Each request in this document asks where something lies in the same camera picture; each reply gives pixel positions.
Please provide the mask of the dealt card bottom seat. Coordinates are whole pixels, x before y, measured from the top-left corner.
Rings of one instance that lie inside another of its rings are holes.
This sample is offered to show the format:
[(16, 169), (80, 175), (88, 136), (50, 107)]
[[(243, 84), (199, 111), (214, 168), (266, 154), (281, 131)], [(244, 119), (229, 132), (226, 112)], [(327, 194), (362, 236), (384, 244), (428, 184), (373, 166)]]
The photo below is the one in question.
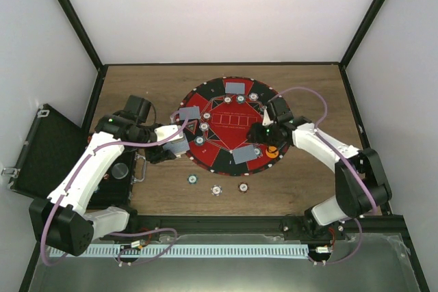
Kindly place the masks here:
[(253, 145), (236, 148), (232, 151), (233, 161), (236, 165), (257, 159), (258, 156)]

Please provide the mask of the orange dealer button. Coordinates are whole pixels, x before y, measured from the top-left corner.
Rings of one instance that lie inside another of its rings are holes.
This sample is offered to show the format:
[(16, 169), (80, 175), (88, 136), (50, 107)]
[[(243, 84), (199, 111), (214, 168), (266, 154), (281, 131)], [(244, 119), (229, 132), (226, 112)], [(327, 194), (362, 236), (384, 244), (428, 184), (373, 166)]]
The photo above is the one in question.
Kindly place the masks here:
[(275, 159), (279, 156), (279, 150), (275, 146), (268, 146), (266, 148), (266, 156)]

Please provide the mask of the orange blue 10 chip stack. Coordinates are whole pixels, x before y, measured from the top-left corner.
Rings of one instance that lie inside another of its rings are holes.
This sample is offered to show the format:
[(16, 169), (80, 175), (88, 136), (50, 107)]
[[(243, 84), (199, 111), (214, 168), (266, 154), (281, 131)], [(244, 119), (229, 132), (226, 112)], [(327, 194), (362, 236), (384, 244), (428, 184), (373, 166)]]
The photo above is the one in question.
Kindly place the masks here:
[(219, 185), (214, 185), (211, 187), (211, 194), (214, 196), (219, 196), (222, 193), (222, 187)]

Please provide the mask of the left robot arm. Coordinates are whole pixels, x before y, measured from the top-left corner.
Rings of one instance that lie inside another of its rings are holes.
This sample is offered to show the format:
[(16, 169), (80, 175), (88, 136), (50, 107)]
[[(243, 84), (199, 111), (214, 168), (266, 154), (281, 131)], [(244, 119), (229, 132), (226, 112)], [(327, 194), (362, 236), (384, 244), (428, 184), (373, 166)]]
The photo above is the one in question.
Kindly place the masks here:
[(183, 139), (184, 124), (143, 123), (141, 116), (122, 111), (102, 117), (66, 178), (45, 199), (32, 201), (29, 214), (45, 265), (52, 265), (47, 248), (79, 256), (96, 239), (109, 235), (131, 240), (139, 234), (140, 223), (131, 217), (129, 209), (108, 207), (91, 214), (86, 209), (103, 177), (126, 147), (161, 150), (164, 144)]

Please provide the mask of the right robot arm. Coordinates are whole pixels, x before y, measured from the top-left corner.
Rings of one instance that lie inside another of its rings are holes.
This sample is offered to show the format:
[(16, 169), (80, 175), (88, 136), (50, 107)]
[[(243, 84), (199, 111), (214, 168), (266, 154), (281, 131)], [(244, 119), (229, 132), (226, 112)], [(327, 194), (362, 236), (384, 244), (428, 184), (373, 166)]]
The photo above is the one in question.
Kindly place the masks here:
[(289, 122), (254, 123), (249, 141), (265, 146), (294, 146), (323, 163), (335, 175), (335, 194), (305, 211), (304, 230), (320, 239), (329, 225), (360, 217), (392, 198), (392, 190), (381, 158), (372, 148), (358, 149), (319, 130), (305, 117)]

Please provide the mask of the green blue 50 chip stack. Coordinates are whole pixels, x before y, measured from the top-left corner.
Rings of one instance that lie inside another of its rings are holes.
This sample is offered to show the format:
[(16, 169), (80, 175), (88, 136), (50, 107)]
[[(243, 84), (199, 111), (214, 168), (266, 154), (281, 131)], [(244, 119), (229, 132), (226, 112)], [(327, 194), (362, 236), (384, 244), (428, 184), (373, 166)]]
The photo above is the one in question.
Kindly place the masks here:
[(191, 175), (188, 176), (187, 181), (188, 181), (188, 183), (191, 184), (191, 185), (197, 184), (197, 182), (198, 182), (198, 177), (197, 177), (197, 175), (195, 175), (195, 174), (191, 174)]

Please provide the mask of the dealt card top seat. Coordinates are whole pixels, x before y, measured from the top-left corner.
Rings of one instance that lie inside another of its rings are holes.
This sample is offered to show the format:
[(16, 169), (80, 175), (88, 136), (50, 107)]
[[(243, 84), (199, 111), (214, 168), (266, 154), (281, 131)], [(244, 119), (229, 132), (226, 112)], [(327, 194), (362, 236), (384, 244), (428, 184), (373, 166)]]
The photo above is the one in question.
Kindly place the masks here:
[(245, 94), (246, 84), (242, 82), (226, 82), (225, 83), (226, 94)]

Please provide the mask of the dealt card seat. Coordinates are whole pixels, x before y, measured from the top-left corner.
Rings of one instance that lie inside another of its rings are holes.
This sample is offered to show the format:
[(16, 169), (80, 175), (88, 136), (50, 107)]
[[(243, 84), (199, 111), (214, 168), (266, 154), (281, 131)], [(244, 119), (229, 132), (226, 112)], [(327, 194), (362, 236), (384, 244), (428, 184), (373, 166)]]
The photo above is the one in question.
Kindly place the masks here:
[(226, 94), (245, 94), (246, 84), (242, 82), (226, 82), (225, 83)]
[(181, 107), (179, 110), (179, 120), (198, 120), (201, 118), (199, 106)]
[(257, 159), (258, 156), (253, 145), (236, 148), (232, 151), (233, 161), (236, 165)]

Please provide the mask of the blue backed card deck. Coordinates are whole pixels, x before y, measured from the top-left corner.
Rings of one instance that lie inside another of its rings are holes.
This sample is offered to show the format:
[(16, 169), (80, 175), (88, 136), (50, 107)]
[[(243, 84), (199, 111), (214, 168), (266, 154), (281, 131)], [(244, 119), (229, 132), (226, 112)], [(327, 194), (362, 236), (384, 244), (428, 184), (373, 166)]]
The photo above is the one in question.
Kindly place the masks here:
[(163, 145), (163, 149), (170, 151), (176, 157), (180, 157), (190, 149), (190, 146), (187, 139), (183, 137), (177, 141), (167, 142)]

